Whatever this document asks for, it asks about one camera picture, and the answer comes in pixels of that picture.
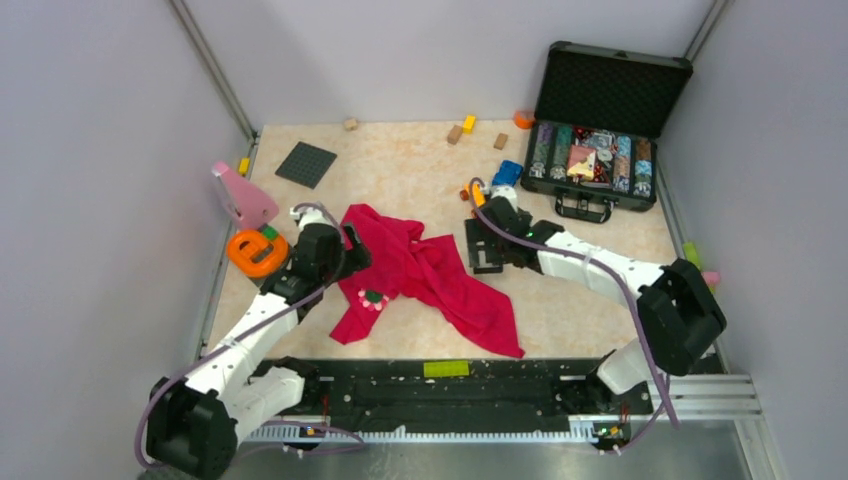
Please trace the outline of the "pink flower brooch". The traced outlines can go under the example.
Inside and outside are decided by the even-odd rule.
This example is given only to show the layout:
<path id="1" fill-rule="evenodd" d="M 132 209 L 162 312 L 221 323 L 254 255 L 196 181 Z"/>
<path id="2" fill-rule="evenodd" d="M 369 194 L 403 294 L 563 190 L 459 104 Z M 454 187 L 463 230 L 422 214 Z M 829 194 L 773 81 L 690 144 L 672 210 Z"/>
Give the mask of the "pink flower brooch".
<path id="1" fill-rule="evenodd" d="M 381 312 L 389 303 L 389 298 L 380 292 L 362 289 L 358 291 L 358 301 L 367 311 Z"/>

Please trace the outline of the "magenta garment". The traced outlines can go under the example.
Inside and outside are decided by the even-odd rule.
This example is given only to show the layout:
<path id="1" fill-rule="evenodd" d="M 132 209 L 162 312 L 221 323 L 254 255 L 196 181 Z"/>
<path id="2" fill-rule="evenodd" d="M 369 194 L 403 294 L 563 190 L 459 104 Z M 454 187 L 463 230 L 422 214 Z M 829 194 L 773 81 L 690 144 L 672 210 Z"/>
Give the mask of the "magenta garment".
<path id="1" fill-rule="evenodd" d="M 433 307 L 458 333 L 494 354 L 522 358 L 510 298 L 466 272 L 451 234 L 425 238 L 417 220 L 384 216 L 367 204 L 350 206 L 343 216 L 352 223 L 372 256 L 372 265 L 339 282 L 349 308 L 330 333 L 349 344 L 370 334 L 385 311 L 362 308 L 358 291 L 380 292 L 389 302 L 399 296 Z"/>

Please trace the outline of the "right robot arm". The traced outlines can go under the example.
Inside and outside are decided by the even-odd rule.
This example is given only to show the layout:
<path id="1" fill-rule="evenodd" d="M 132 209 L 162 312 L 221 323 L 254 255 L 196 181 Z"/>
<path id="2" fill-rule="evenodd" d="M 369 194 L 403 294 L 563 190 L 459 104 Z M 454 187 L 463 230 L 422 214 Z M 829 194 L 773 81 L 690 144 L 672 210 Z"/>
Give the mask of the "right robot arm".
<path id="1" fill-rule="evenodd" d="M 485 201 L 464 228 L 474 272 L 527 268 L 580 283 L 629 311 L 635 339 L 607 355 L 586 385 L 589 404 L 600 412 L 614 411 L 639 383 L 690 374 L 727 327 L 707 280 L 686 259 L 662 265 L 625 257 L 534 220 L 502 195 Z"/>

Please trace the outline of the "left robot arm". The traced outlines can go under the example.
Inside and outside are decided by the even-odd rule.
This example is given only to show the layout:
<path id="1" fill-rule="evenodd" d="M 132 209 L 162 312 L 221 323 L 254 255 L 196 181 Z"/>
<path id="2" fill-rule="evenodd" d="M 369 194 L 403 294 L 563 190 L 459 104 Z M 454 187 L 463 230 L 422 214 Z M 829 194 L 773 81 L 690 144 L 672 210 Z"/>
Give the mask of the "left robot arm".
<path id="1" fill-rule="evenodd" d="M 140 463 L 219 479 L 243 441 L 275 415 L 288 408 L 302 414 L 314 410 L 321 388 L 302 363 L 267 366 L 265 357 L 330 285 L 371 263 L 352 224 L 301 221 L 298 242 L 278 268 L 253 277 L 258 292 L 230 332 L 205 356 L 152 388 L 134 439 Z"/>

